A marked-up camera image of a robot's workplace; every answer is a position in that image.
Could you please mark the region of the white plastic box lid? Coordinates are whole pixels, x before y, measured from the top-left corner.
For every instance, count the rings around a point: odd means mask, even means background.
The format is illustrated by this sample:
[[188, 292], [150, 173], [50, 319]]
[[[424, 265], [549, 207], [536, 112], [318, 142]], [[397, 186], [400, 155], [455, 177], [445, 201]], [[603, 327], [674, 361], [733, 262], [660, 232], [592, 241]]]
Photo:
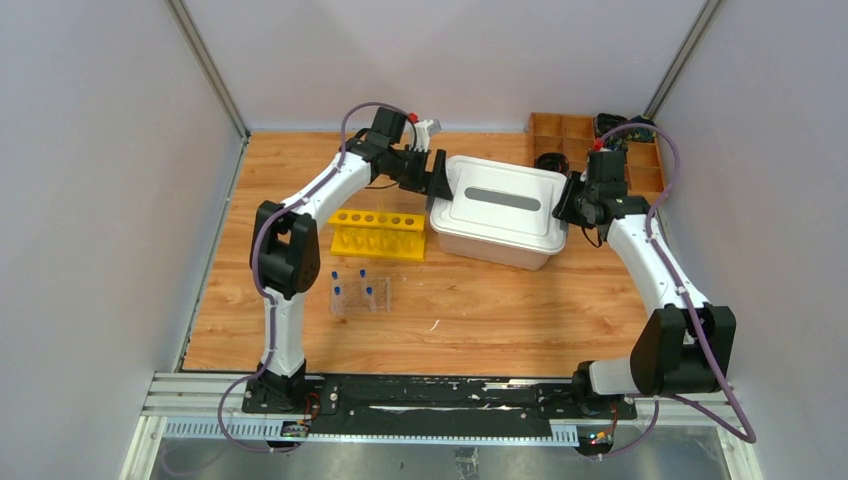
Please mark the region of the white plastic box lid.
[[433, 231], [529, 249], [566, 243], [567, 228], [552, 216], [564, 189], [562, 174], [455, 155], [446, 162], [452, 201], [435, 199]]

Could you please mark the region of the pink plastic storage bin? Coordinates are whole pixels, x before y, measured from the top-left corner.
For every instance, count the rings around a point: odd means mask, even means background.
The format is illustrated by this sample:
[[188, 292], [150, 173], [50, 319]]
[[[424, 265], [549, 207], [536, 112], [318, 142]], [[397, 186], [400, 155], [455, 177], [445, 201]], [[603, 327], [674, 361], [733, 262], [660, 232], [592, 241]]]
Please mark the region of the pink plastic storage bin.
[[539, 270], [565, 247], [564, 242], [560, 242], [553, 249], [529, 249], [446, 233], [439, 233], [437, 237], [444, 253], [531, 271]]

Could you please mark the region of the yellow test tube rack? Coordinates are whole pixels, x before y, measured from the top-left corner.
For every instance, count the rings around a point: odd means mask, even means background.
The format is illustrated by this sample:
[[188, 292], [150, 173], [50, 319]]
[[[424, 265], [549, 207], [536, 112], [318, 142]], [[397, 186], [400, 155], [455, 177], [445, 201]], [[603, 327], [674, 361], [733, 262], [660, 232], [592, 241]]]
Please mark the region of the yellow test tube rack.
[[426, 216], [339, 209], [328, 220], [334, 228], [330, 251], [338, 256], [424, 262]]

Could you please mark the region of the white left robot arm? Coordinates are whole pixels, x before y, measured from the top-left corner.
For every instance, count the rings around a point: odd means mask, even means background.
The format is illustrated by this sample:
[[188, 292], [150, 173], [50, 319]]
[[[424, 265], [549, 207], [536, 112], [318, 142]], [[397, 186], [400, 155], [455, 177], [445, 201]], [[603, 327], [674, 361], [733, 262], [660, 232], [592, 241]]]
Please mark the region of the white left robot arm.
[[264, 299], [266, 345], [252, 381], [283, 413], [307, 397], [304, 304], [321, 267], [319, 234], [356, 193], [386, 176], [422, 194], [431, 226], [447, 249], [528, 270], [565, 245], [553, 212], [567, 179], [558, 172], [432, 150], [434, 119], [378, 103], [372, 124], [342, 135], [327, 167], [281, 202], [256, 213], [249, 264]]

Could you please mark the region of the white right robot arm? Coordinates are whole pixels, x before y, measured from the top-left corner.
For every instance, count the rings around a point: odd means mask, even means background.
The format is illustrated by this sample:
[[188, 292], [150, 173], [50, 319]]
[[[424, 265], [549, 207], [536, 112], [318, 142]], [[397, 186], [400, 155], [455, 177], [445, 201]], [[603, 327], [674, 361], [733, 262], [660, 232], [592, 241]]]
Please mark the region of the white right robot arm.
[[592, 150], [584, 172], [568, 176], [561, 202], [566, 221], [596, 231], [624, 262], [647, 314], [631, 352], [580, 363], [571, 403], [596, 417], [624, 395], [713, 393], [726, 374], [736, 319], [683, 274], [645, 197], [631, 195], [621, 151]]

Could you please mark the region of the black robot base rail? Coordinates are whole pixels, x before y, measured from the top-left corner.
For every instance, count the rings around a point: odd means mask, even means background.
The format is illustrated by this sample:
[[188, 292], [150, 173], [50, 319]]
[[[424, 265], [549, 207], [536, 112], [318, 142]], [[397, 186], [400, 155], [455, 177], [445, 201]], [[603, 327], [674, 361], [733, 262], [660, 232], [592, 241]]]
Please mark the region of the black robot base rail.
[[636, 418], [622, 396], [600, 397], [568, 378], [321, 374], [300, 397], [248, 382], [245, 414], [282, 419], [273, 443], [312, 441], [527, 445], [611, 450], [617, 426]]

